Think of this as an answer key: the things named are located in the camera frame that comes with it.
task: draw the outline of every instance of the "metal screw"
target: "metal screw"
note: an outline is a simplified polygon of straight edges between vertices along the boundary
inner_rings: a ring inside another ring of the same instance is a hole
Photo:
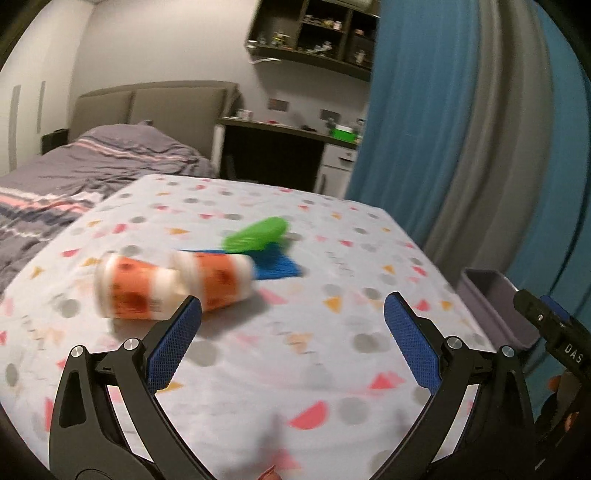
[[[70,353],[72,356],[80,356],[84,353],[84,347],[81,345],[75,346]]]
[[[123,348],[126,350],[135,350],[139,345],[139,340],[137,338],[128,338],[125,343],[123,344]]]
[[[502,349],[501,352],[503,352],[503,355],[505,355],[508,358],[511,358],[512,356],[515,355],[515,351],[508,345],[505,345]]]
[[[463,345],[462,341],[458,337],[449,337],[447,339],[447,344],[449,345],[449,348],[453,348],[454,350],[462,348]]]

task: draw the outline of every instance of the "blue curtain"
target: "blue curtain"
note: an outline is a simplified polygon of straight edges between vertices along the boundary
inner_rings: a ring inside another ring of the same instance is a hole
[[[462,149],[478,67],[472,0],[382,2],[366,134],[347,198],[426,239]]]
[[[591,327],[589,211],[591,83],[552,19],[535,5],[546,37],[553,80],[550,160],[528,233],[507,276],[518,288],[550,294]],[[548,379],[564,367],[541,342],[526,370],[534,414],[550,395]]]

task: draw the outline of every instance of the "gray headboard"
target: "gray headboard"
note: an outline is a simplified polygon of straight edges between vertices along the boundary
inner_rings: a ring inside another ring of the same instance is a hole
[[[230,116],[240,98],[238,84],[216,80],[122,85],[85,93],[76,100],[69,141],[99,125],[153,125],[211,158],[216,121]]]

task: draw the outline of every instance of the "white tablecloth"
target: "white tablecloth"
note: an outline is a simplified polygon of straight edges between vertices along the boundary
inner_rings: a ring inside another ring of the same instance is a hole
[[[259,281],[256,295],[212,312],[157,398],[220,480],[365,480],[428,399],[384,323],[398,290],[444,336],[491,350],[453,289],[381,209],[311,193],[223,180],[150,175],[68,227],[29,263],[0,305],[0,399],[48,464],[48,430],[72,346],[91,352],[142,337],[150,322],[101,319],[92,275],[106,251],[168,266],[174,249],[218,248],[269,216],[290,223],[300,278]],[[121,395],[112,399],[132,448],[147,456]],[[453,450],[466,396],[440,455]]]

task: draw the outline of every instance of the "green sponge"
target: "green sponge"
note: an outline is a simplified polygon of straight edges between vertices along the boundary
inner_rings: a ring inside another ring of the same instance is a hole
[[[231,254],[263,250],[270,243],[278,243],[288,227],[289,224],[283,218],[269,217],[227,236],[222,248]]]

